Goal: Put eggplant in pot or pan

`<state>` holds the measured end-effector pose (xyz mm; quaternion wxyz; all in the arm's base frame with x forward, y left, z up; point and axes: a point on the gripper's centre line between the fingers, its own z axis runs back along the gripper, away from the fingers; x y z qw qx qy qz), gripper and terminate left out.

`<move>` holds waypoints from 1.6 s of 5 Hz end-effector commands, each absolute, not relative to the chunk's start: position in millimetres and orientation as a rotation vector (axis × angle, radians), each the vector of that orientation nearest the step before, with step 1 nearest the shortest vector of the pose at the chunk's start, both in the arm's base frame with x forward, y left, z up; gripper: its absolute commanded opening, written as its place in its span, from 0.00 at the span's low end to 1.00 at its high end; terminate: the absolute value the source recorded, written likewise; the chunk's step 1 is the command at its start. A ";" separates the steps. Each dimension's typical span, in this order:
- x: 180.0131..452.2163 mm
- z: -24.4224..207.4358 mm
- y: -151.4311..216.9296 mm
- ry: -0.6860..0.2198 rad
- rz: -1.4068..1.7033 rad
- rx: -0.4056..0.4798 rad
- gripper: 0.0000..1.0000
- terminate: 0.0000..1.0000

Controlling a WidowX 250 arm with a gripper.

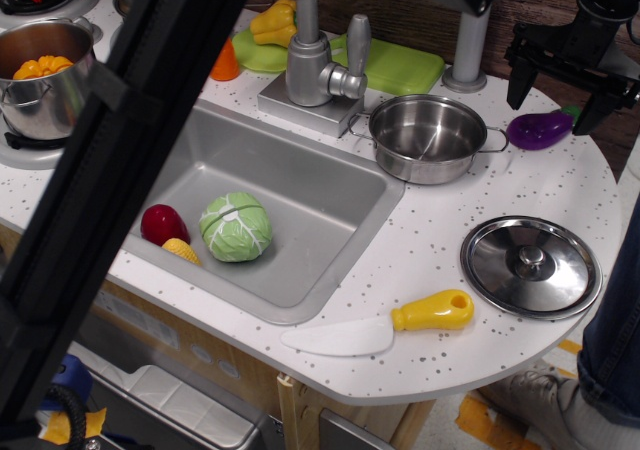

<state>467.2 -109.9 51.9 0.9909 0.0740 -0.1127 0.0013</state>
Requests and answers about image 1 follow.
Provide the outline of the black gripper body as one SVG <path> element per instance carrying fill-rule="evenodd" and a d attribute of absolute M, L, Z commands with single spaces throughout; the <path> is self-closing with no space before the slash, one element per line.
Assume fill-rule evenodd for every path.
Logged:
<path fill-rule="evenodd" d="M 631 22 L 639 0 L 577 0 L 578 11 L 569 24 L 549 26 L 518 23 L 506 58 L 537 57 L 540 73 L 590 93 L 606 80 L 636 83 L 639 64 L 626 56 L 615 42 L 621 26 Z"/>

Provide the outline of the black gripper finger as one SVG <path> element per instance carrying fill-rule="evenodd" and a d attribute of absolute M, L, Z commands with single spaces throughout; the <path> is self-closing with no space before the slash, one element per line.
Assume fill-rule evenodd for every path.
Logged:
<path fill-rule="evenodd" d="M 507 103 L 512 109 L 518 110 L 538 77 L 540 62 L 537 57 L 516 55 L 509 59 L 509 65 L 511 73 L 509 76 Z"/>
<path fill-rule="evenodd" d="M 636 103 L 636 83 L 606 80 L 605 86 L 591 93 L 572 133 L 584 136 L 593 132 L 610 114 Z"/>

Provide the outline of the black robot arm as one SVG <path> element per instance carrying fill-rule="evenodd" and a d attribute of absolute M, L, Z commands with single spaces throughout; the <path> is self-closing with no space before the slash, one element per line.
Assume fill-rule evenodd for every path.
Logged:
<path fill-rule="evenodd" d="M 246 0 L 137 0 L 1 280 L 1 445 L 36 412 Z M 492 0 L 444 0 L 480 15 Z"/>

